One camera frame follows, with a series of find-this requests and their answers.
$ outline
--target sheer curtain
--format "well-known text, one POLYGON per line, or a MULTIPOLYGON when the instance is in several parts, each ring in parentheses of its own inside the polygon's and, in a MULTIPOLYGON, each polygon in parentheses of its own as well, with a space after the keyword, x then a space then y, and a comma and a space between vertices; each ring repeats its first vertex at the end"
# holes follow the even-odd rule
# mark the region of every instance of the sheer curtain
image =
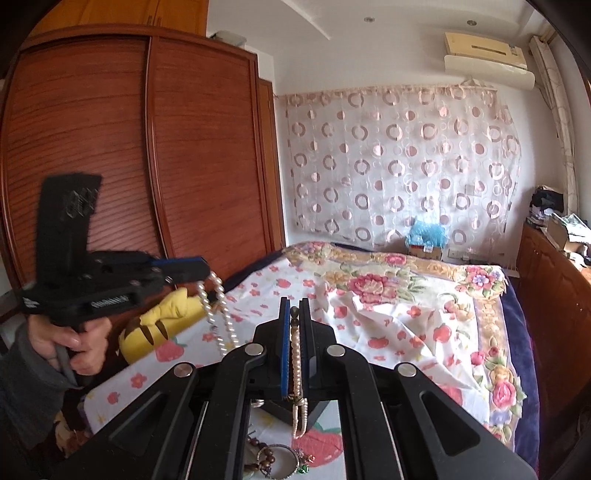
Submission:
POLYGON ((505 232, 521 149, 494 89, 369 87, 287 95, 298 225, 383 248, 416 220, 490 254, 505 232))
POLYGON ((566 96, 564 83, 558 65, 556 65, 554 54, 548 44, 540 41, 539 37, 533 37, 530 41, 530 49, 540 71, 544 85, 542 94, 552 109, 562 149, 562 160, 566 171, 564 185, 566 213, 577 213, 579 210, 579 194, 577 191, 577 178, 574 172, 574 131, 569 99, 566 96))

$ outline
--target wooden dresser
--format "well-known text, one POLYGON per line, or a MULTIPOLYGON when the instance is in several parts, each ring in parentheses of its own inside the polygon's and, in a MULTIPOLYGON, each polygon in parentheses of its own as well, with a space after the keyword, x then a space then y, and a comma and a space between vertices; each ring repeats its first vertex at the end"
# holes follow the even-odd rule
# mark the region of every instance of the wooden dresser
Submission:
POLYGON ((544 423, 576 403, 591 380, 591 268, 579 272, 543 233, 524 226, 517 269, 544 423))

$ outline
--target bed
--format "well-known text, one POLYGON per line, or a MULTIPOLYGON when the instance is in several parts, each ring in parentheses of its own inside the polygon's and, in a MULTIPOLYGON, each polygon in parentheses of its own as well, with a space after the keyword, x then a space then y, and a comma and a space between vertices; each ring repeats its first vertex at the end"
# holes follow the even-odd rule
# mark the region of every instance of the bed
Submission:
MULTIPOLYGON (((536 467, 539 404, 532 350, 515 293, 500 268, 308 242, 264 258, 227 281, 226 288, 243 342, 256 325, 275 318, 282 296, 307 297, 312 318, 333 326, 339 343, 378 365, 415 363, 536 467)), ((91 391, 83 403, 90 429, 100 430, 177 362, 200 367, 219 360, 207 323, 197 322, 91 391)), ((251 423, 267 443, 291 442, 291 427, 261 409, 252 409, 251 423)), ((344 477, 335 404, 292 445, 317 458, 310 478, 344 477)))

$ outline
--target metal bolt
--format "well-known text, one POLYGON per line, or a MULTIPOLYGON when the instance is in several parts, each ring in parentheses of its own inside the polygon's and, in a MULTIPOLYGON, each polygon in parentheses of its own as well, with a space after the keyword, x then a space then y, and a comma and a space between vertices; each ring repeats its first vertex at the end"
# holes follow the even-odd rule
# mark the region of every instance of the metal bolt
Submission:
POLYGON ((414 377, 417 374, 417 369, 413 364, 400 364, 398 366, 398 373, 403 377, 414 377))
POLYGON ((174 366, 174 374, 179 377, 188 377, 193 373, 193 366, 191 364, 182 363, 174 366))
POLYGON ((260 355, 261 353, 263 353, 264 348, 259 343, 249 343, 244 348, 244 351, 246 352, 247 355, 257 356, 257 355, 260 355))
POLYGON ((330 356, 343 356, 345 354, 345 348, 340 345, 329 345, 326 351, 330 356))

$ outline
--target hand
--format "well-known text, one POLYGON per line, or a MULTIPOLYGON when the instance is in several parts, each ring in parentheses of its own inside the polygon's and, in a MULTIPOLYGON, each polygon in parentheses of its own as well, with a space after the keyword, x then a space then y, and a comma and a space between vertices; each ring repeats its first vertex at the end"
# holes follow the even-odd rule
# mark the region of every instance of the hand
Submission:
POLYGON ((70 327, 52 325, 43 315, 31 315, 28 319, 29 341, 33 349, 56 370, 56 344, 80 352, 70 359, 72 370, 79 375, 96 375, 105 363, 107 339, 111 331, 111 321, 100 318, 85 322, 84 332, 76 333, 70 327))

